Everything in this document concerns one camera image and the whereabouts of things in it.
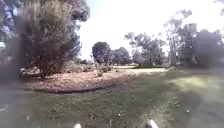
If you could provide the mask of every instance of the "green grass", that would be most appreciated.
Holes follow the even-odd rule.
[[[5,121],[3,126],[17,128],[72,128],[75,123],[84,128],[142,128],[147,119],[154,119],[160,128],[179,127],[184,124],[181,119],[190,116],[184,113],[188,104],[194,107],[200,101],[207,78],[207,74],[168,71],[83,94],[9,91],[11,98],[0,103],[9,105],[7,112],[0,112],[0,124]],[[192,96],[195,101],[188,101]]]

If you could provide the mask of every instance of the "sky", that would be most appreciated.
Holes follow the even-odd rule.
[[[185,23],[197,23],[198,30],[215,31],[224,26],[224,17],[220,16],[224,5],[214,0],[87,0],[87,4],[90,18],[81,23],[79,30],[84,59],[90,59],[92,46],[98,41],[107,42],[112,49],[125,47],[131,52],[125,34],[163,32],[163,23],[181,9],[192,10]]]

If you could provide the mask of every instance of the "foliage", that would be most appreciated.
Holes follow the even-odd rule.
[[[182,22],[184,19],[192,15],[191,10],[180,10],[176,12],[165,24],[165,30],[167,35],[167,40],[169,41],[170,46],[170,64],[176,65],[176,53],[177,46],[179,45],[179,29],[181,28]]]
[[[20,66],[37,67],[44,78],[77,56],[81,44],[72,22],[72,6],[61,1],[34,2],[18,11]]]
[[[112,54],[113,54],[113,59],[112,59],[113,64],[125,65],[125,64],[131,63],[129,52],[124,47],[120,47],[118,49],[113,50]]]
[[[133,62],[138,64],[139,66],[141,66],[143,63],[142,54],[137,50],[134,51],[132,59],[133,59]]]
[[[163,40],[153,38],[153,36],[148,36],[146,33],[140,33],[136,36],[133,33],[128,33],[127,35],[125,35],[125,38],[130,40],[130,45],[135,48],[135,55],[133,56],[133,58],[135,58],[135,60],[133,59],[135,63],[151,66],[153,64],[162,64],[162,61],[164,59],[162,46],[165,44]]]
[[[111,62],[110,45],[106,42],[98,42],[92,47],[94,60],[99,64],[109,64]]]
[[[196,60],[201,66],[217,65],[223,57],[223,42],[218,31],[201,30],[197,34]]]
[[[196,61],[196,26],[197,24],[186,24],[183,28],[178,30],[178,34],[181,38],[180,45],[177,47],[178,59],[180,63],[185,66],[194,65]]]

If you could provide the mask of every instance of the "dirt path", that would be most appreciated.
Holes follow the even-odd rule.
[[[200,103],[185,128],[224,128],[224,80],[218,77],[217,84],[200,94]]]

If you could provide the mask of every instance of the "dry patch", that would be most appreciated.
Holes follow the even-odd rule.
[[[45,92],[86,92],[124,85],[134,76],[135,73],[126,71],[104,73],[103,77],[97,77],[97,72],[65,73],[53,75],[44,81],[29,81],[26,85],[28,89]]]

